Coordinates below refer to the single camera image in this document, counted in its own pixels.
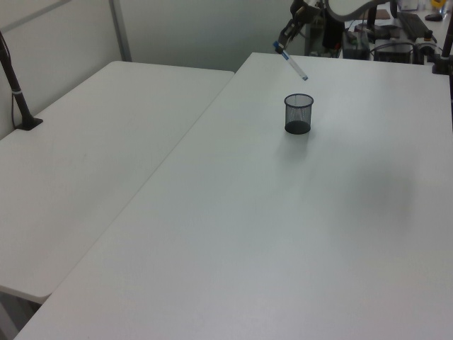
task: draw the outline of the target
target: keyboard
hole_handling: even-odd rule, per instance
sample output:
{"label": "keyboard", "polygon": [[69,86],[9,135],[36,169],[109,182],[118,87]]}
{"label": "keyboard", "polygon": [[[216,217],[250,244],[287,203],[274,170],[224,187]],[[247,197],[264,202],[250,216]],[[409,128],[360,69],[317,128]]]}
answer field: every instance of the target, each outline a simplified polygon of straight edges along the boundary
{"label": "keyboard", "polygon": [[409,40],[415,41],[417,38],[424,38],[425,32],[429,30],[417,14],[398,12],[398,19]]}

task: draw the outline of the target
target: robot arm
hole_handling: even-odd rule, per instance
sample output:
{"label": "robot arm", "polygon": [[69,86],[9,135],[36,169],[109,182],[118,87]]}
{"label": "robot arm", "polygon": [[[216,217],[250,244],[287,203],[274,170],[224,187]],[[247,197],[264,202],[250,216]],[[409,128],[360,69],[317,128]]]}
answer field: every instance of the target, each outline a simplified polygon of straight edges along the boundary
{"label": "robot arm", "polygon": [[306,23],[311,23],[324,6],[329,13],[338,21],[354,19],[357,14],[365,12],[379,4],[389,0],[294,0],[290,11],[292,19],[280,32],[278,47],[275,51],[282,54],[294,37],[300,32]]}

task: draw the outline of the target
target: white wall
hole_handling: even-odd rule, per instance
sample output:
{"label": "white wall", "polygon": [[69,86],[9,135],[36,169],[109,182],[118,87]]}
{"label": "white wall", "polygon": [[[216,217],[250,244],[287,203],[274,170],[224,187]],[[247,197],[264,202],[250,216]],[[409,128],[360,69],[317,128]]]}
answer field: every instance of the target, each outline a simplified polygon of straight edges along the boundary
{"label": "white wall", "polygon": [[[108,0],[72,0],[4,37],[33,115],[109,62],[121,60]],[[12,131],[10,109],[11,90],[0,69],[0,139]]]}
{"label": "white wall", "polygon": [[[134,62],[236,71],[272,43],[292,0],[120,0]],[[289,53],[303,54],[302,37]]]}

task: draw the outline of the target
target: yellow object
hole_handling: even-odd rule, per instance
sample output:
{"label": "yellow object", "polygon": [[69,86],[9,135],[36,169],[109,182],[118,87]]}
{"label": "yellow object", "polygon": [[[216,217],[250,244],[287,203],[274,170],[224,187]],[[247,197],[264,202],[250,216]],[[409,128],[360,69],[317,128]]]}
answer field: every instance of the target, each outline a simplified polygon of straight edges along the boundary
{"label": "yellow object", "polygon": [[431,0],[432,6],[437,9],[442,8],[446,2],[447,2],[447,0]]}

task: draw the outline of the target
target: desk lamp base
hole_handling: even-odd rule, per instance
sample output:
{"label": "desk lamp base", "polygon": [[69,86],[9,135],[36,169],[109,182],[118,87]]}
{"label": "desk lamp base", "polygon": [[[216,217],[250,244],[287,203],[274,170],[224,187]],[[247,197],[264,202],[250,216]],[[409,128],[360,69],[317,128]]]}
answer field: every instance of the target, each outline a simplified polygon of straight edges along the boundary
{"label": "desk lamp base", "polygon": [[433,74],[452,75],[453,57],[448,59],[442,58],[440,55],[434,56],[434,65],[432,66]]}
{"label": "desk lamp base", "polygon": [[29,120],[27,123],[21,123],[21,124],[17,125],[16,129],[30,131],[30,130],[36,128],[40,123],[42,123],[42,119],[33,118],[32,120]]}

